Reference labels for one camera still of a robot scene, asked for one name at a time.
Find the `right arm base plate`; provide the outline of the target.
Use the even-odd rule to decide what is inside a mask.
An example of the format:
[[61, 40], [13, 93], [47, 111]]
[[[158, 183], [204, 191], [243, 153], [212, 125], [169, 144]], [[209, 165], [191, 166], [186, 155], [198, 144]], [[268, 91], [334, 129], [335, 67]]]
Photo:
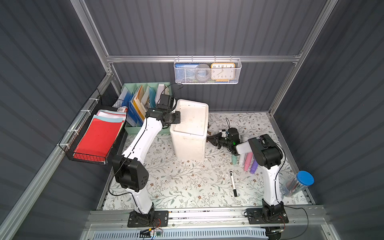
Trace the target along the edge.
[[271, 217], [263, 208], [246, 209], [244, 216], [248, 219], [250, 225], [287, 224], [290, 222], [285, 212]]

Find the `white microphone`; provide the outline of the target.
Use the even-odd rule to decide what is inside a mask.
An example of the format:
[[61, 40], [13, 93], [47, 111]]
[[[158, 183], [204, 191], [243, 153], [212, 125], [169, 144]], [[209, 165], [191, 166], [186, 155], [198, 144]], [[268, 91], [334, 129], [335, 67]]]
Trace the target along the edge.
[[245, 164], [245, 159], [246, 159], [246, 154], [241, 154], [241, 155], [239, 156], [238, 165], [239, 165], [239, 166], [244, 166], [244, 164]]

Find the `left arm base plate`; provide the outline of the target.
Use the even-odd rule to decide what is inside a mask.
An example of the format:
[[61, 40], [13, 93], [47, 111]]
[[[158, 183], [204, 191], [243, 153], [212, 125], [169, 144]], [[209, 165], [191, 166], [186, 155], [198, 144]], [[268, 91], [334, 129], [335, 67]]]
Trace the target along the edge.
[[168, 211], [150, 211], [148, 214], [140, 214], [132, 211], [128, 218], [128, 228], [141, 227], [167, 227], [169, 221]]

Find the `purple microphone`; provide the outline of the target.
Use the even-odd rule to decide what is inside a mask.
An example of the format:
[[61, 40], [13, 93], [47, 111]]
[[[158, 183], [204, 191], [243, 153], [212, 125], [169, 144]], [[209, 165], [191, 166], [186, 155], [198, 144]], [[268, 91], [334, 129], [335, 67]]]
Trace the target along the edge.
[[251, 170], [250, 170], [250, 173], [251, 174], [254, 174], [258, 168], [259, 164], [256, 160], [253, 161], [252, 163], [252, 166], [251, 166]]

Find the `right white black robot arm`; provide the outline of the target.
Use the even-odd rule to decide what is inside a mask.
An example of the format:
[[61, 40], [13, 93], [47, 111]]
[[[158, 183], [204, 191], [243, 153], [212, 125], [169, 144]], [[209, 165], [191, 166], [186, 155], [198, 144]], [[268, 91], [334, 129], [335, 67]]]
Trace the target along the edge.
[[279, 199], [279, 173], [283, 151], [278, 144], [268, 135], [240, 141], [240, 135], [236, 128], [229, 128], [213, 136], [207, 137], [207, 141], [218, 149], [224, 147], [233, 156], [252, 154], [257, 164], [264, 171], [264, 198], [263, 208], [271, 214], [277, 214], [284, 210], [284, 203]]

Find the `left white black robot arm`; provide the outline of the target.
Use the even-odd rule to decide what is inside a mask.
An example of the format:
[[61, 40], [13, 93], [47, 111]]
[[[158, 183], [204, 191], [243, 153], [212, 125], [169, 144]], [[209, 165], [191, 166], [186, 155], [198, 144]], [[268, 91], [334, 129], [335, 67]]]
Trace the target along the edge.
[[142, 216], [154, 211], [147, 191], [149, 172], [144, 166], [146, 155], [158, 133], [171, 125], [181, 123], [179, 111], [150, 109], [131, 145], [113, 159], [114, 178], [131, 195], [135, 211]]

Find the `green microphone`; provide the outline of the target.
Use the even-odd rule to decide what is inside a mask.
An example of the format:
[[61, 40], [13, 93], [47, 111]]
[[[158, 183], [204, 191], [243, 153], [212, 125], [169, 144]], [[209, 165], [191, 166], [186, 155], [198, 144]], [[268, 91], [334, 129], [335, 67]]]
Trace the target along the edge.
[[237, 165], [238, 164], [238, 157], [235, 155], [232, 155], [232, 165]]

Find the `white plastic drawer unit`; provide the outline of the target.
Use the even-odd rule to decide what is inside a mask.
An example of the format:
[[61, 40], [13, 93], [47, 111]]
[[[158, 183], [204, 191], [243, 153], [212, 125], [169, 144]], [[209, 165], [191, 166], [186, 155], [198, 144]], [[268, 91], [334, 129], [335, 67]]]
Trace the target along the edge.
[[178, 100], [176, 111], [181, 114], [181, 122], [170, 127], [176, 157], [183, 161], [203, 161], [206, 151], [209, 105]]

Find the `pink microphone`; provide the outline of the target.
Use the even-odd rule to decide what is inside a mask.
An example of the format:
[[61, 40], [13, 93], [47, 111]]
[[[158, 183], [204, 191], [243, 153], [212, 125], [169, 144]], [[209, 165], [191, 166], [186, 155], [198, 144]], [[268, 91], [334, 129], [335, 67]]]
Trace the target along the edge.
[[244, 171], [248, 172], [253, 161], [253, 153], [248, 153], [244, 163]]

